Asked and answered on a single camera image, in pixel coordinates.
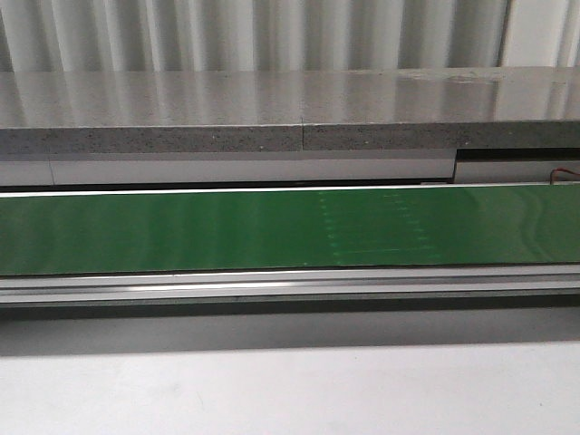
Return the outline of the aluminium conveyor frame rail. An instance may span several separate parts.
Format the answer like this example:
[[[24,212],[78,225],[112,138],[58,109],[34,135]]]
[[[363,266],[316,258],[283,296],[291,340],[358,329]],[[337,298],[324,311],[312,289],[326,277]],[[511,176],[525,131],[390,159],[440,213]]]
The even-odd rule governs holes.
[[[331,303],[577,296],[579,266],[408,266],[4,277],[1,306]]]

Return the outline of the green conveyor belt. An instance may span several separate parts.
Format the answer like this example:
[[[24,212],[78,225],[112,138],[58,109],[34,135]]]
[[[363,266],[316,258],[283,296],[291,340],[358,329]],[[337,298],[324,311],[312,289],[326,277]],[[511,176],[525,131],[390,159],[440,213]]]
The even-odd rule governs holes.
[[[576,184],[1,200],[3,276],[575,263]]]

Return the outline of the grey speckled stone counter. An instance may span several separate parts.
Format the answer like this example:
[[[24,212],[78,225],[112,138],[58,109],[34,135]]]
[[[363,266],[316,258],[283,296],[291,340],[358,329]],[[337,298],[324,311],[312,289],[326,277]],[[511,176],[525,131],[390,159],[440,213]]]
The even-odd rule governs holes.
[[[577,68],[1,76],[6,154],[578,144]]]

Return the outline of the white pleated curtain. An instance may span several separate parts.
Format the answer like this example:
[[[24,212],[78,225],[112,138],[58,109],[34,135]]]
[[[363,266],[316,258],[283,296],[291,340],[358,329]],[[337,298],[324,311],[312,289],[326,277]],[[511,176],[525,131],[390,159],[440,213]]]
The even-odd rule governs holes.
[[[576,66],[576,1],[4,1],[5,72]]]

